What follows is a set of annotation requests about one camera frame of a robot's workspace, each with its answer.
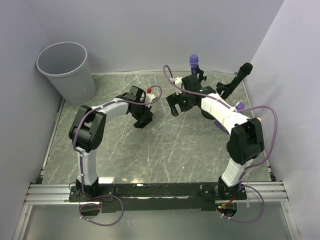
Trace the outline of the grey plastic trash bin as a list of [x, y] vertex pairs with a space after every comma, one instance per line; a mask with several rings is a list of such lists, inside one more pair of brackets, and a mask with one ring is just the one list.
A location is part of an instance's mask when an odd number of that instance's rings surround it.
[[88, 52], [81, 44], [65, 41], [50, 45], [40, 52], [35, 63], [67, 102], [81, 105], [94, 97], [96, 86]]

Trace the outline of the purple box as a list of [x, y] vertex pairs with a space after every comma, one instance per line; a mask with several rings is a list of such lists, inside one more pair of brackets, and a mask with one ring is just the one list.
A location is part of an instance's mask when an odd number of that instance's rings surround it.
[[243, 102], [237, 102], [236, 105], [232, 107], [233, 111], [222, 120], [222, 123], [218, 120], [215, 120], [214, 124], [226, 134], [230, 134], [230, 131], [235, 124], [243, 124], [247, 121], [248, 117], [239, 112], [239, 110], [243, 110], [244, 107], [245, 104]]

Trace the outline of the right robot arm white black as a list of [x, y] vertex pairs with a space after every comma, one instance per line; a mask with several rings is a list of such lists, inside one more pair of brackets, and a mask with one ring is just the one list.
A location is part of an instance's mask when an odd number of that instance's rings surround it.
[[218, 194], [230, 199], [239, 191], [240, 181], [247, 168], [264, 151], [262, 123], [258, 118], [249, 118], [226, 103], [210, 86], [203, 87], [196, 75], [167, 78], [175, 87], [175, 93], [166, 99], [173, 116], [178, 116], [176, 105], [181, 112], [197, 106], [208, 113], [226, 129], [229, 141], [226, 144], [229, 163], [218, 179]]

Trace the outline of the aluminium rail frame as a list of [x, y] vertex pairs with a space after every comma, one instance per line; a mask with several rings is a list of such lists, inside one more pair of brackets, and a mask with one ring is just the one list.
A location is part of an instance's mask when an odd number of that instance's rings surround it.
[[228, 220], [200, 209], [103, 213], [97, 224], [82, 220], [66, 184], [29, 186], [15, 240], [298, 240], [300, 235], [282, 182], [250, 182], [248, 198], [236, 202]]

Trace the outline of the purple microphone on stand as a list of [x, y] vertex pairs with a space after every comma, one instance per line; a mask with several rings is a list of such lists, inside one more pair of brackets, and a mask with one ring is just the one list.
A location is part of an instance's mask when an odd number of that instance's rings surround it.
[[205, 72], [199, 67], [199, 57], [197, 54], [192, 54], [189, 57], [189, 64], [191, 68], [191, 73], [193, 75], [197, 75], [198, 81], [201, 83], [202, 81], [207, 80], [207, 76], [205, 76]]

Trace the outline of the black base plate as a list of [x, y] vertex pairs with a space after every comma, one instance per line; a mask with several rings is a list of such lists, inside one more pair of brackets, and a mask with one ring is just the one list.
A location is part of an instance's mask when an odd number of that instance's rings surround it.
[[247, 199], [245, 190], [220, 193], [217, 182], [102, 183], [88, 197], [83, 196], [79, 185], [72, 185], [69, 190], [69, 202], [98, 204], [102, 213], [122, 210], [121, 203], [112, 195], [122, 201], [125, 211], [215, 211], [216, 205], [223, 201]]

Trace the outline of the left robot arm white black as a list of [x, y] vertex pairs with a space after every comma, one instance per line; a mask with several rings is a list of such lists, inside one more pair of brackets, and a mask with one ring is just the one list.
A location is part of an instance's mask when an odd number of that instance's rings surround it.
[[75, 184], [87, 201], [99, 195], [99, 177], [96, 168], [97, 148], [102, 143], [106, 123], [116, 117], [131, 114], [134, 127], [142, 129], [152, 121], [151, 104], [159, 99], [152, 93], [132, 86], [128, 92], [98, 106], [82, 105], [70, 127], [68, 137], [77, 154], [78, 176]]

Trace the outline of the black microphone on stand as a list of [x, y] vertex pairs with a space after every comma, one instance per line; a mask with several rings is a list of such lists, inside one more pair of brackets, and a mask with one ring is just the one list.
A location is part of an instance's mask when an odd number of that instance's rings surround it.
[[253, 65], [249, 62], [246, 62], [244, 65], [242, 65], [239, 69], [239, 71], [236, 73], [233, 80], [228, 83], [224, 84], [221, 82], [218, 82], [216, 84], [216, 92], [219, 94], [219, 96], [226, 100], [233, 91], [238, 87], [238, 85], [248, 76], [251, 74], [251, 71], [253, 70]]

